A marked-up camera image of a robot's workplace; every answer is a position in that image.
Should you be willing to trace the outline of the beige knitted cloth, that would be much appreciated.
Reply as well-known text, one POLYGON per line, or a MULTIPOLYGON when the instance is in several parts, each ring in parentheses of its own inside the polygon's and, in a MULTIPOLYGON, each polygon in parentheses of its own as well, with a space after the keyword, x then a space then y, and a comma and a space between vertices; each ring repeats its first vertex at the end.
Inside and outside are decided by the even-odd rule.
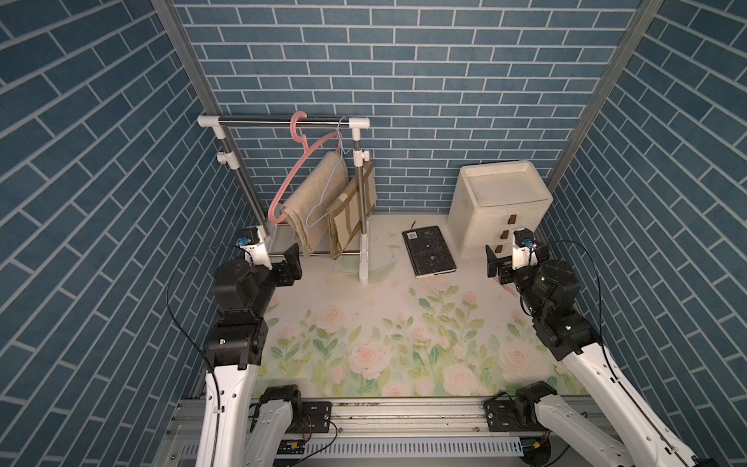
POLYGON ((286 222, 291 226, 301 245, 303 252, 310 254, 321 245, 329 228, 327 209, 348 185, 347 166, 345 162, 338 167, 336 175, 326 193, 325 202, 313 215, 313 219, 325 212, 326 216, 314 227, 305 227, 305 218, 311 208, 319 201, 320 194, 329 177, 334 164, 338 161, 337 152, 327 152, 321 162, 311 171, 311 174, 297 188, 287 202, 284 202, 282 213, 286 214, 286 222))

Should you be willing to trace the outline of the brown plaid scarf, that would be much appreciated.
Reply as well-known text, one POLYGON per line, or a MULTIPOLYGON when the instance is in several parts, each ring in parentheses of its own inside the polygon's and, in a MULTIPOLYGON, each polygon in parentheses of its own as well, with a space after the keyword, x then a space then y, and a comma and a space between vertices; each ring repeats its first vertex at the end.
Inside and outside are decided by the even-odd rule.
MULTIPOLYGON (((375 167, 372 162, 365 162, 363 165, 363 181, 365 214, 369 217, 377 202, 375 167)), ((352 180, 327 209, 330 256, 333 260, 342 256, 350 241, 361 232, 362 214, 359 198, 358 182, 352 180)))

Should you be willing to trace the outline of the pink plastic hanger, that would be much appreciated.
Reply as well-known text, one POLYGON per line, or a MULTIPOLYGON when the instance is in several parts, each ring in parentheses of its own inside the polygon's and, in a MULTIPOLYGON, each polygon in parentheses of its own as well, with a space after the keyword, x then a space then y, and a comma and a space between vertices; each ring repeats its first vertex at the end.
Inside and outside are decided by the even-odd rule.
POLYGON ((298 126, 299 122, 301 120, 305 120, 307 118, 307 113, 303 111, 297 111, 295 112, 290 120, 290 132, 292 139, 296 142, 301 144, 303 147, 303 153, 301 157, 297 160, 297 163, 293 165, 291 170, 289 171, 288 175, 280 185, 280 188, 278 189, 277 193, 275 194, 274 198, 272 199, 272 202, 270 203, 270 209, 268 210, 268 219, 272 224, 279 225, 282 223, 287 215, 286 214, 278 214, 277 209, 279 208, 280 202, 282 201, 282 198, 285 194, 285 192, 288 190, 288 188, 291 185, 291 182, 296 177, 298 172, 301 170, 305 162, 319 149, 322 148, 322 146, 327 143, 330 140, 336 139, 340 141, 342 139, 342 134, 340 132, 330 132, 322 136, 320 139, 318 139, 313 144, 309 144, 309 141, 307 140, 307 137, 299 131, 298 126))

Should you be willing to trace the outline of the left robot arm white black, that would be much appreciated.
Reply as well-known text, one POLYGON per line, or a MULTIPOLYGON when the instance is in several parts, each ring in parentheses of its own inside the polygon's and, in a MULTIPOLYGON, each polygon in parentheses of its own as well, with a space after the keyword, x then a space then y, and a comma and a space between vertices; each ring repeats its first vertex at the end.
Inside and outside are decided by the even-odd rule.
POLYGON ((218 321, 206 338, 205 411, 198 466, 272 466, 283 435, 301 416, 297 385, 271 387, 250 421, 251 396, 268 336, 265 313, 274 292, 300 280, 300 247, 270 266, 235 258, 214 274, 218 321))

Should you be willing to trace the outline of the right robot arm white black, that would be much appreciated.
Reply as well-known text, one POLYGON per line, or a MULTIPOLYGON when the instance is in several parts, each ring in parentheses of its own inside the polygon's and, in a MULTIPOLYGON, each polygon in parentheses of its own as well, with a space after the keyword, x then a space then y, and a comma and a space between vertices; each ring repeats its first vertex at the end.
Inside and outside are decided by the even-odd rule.
POLYGON ((515 285, 541 344, 581 381, 615 433, 584 418, 544 381, 517 390, 513 415, 519 426, 560 437, 593 466, 716 465, 687 446, 620 370, 601 330, 575 308, 580 282, 570 265, 532 239, 515 244, 509 257, 486 249, 486 264, 488 276, 515 285))

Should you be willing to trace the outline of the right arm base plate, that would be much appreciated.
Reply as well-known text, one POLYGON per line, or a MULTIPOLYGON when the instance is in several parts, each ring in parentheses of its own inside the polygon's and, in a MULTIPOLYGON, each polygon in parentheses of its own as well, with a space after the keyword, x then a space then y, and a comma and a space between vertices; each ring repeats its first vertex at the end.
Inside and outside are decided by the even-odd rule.
POLYGON ((522 418, 508 399, 489 399, 482 404, 490 432, 544 432, 545 428, 531 418, 522 418))

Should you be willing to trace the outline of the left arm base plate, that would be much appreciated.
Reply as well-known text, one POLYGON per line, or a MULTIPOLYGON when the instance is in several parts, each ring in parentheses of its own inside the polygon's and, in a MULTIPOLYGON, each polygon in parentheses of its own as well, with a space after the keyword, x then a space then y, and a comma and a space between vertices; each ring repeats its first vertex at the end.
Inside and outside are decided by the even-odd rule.
POLYGON ((332 408, 333 404, 329 401, 303 402, 301 414, 294 419, 287 432, 303 435, 328 433, 332 408))

